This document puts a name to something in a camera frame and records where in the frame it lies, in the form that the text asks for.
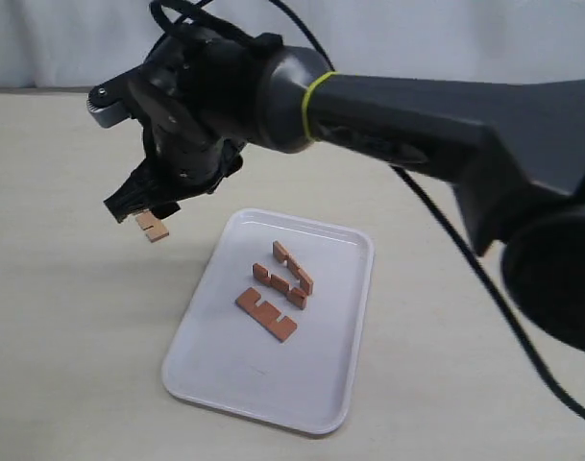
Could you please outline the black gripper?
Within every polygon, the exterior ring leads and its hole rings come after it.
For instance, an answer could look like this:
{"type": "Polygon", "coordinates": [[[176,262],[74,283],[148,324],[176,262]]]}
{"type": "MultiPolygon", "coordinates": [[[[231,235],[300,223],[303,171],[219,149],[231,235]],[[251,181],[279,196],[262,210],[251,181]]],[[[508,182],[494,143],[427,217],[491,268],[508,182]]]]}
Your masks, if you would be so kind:
{"type": "Polygon", "coordinates": [[[165,219],[179,201],[208,194],[242,165],[247,142],[247,51],[220,36],[165,40],[131,77],[145,118],[145,159],[104,204],[121,224],[150,211],[165,219]]]}

